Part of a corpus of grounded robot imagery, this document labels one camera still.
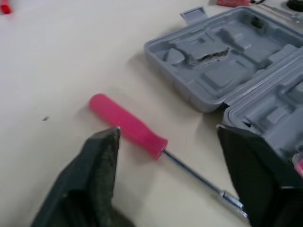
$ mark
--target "gray plastic case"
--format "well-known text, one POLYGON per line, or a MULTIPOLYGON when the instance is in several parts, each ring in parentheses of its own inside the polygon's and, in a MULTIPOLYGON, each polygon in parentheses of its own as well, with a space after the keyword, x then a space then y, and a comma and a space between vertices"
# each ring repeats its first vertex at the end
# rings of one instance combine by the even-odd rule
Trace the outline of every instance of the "gray plastic case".
POLYGON ((225 104, 223 123, 261 135, 284 159, 303 151, 303 35, 247 7, 145 44, 148 62, 198 110, 225 104))
POLYGON ((303 46, 302 34, 248 7, 211 18, 203 8, 181 15, 188 26, 147 42, 146 59, 203 112, 268 83, 270 69, 284 67, 303 46))

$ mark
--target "table surface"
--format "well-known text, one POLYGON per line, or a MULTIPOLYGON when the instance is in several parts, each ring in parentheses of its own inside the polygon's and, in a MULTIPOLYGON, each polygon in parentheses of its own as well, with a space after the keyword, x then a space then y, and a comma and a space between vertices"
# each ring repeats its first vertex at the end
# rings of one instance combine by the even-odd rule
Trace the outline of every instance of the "table surface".
MULTIPOLYGON (((106 93, 169 139, 168 150, 235 194, 202 114, 145 62, 143 45, 185 26, 180 12, 211 0, 28 0, 0 16, 0 226, 29 226, 85 139, 107 128, 87 108, 106 93)), ((244 227, 208 190, 161 157, 121 140, 113 204, 138 227, 244 227)))

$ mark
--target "case lid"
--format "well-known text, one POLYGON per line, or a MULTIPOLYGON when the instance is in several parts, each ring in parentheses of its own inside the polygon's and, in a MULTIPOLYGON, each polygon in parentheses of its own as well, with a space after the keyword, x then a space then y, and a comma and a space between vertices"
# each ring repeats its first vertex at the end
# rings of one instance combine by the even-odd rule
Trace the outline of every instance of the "case lid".
POLYGON ((203 112, 232 105, 264 84, 303 46, 303 35, 248 7, 205 18, 181 14, 187 27, 149 41, 147 60, 203 112))
POLYGON ((218 136, 251 226, 301 226, 303 180, 294 167, 250 131, 222 125, 218 136))
POLYGON ((276 155, 291 159, 303 151, 303 48, 268 80, 224 112, 223 122, 262 136, 276 155))

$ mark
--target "case latch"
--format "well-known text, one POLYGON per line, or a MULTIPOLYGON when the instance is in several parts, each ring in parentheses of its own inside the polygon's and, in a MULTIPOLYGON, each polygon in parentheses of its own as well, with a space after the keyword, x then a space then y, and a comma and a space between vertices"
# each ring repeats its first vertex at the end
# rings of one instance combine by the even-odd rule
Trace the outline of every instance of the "case latch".
POLYGON ((192 25, 194 23, 201 22, 206 18, 208 18, 203 7, 190 9, 188 11, 181 13, 180 15, 183 17, 187 25, 192 25))

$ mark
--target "metal shaft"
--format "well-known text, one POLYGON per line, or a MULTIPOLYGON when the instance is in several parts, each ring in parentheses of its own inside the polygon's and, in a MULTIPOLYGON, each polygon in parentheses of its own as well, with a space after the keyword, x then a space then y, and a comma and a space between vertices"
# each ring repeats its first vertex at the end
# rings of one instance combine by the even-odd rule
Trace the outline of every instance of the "metal shaft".
POLYGON ((274 12, 277 12, 279 14, 282 14, 288 18, 290 18, 291 20, 293 20, 296 23, 303 23, 303 16, 301 14, 298 13, 289 13, 289 12, 285 12, 284 10, 278 9, 276 7, 272 7, 263 3, 258 4, 258 6, 263 6, 265 8, 271 9, 274 12))
POLYGON ((232 196, 230 193, 221 190, 214 184, 212 184, 210 181, 199 175, 196 171, 185 165, 182 161, 177 159, 175 156, 173 156, 168 151, 164 150, 162 152, 164 156, 166 156, 170 161, 181 167, 185 172, 187 172, 189 175, 191 175, 193 178, 198 180, 203 185, 207 186, 211 191, 213 191, 217 196, 221 204, 228 207, 230 210, 232 210, 234 213, 239 215, 242 218, 247 219, 248 215, 243 210, 243 204, 234 196, 232 196))

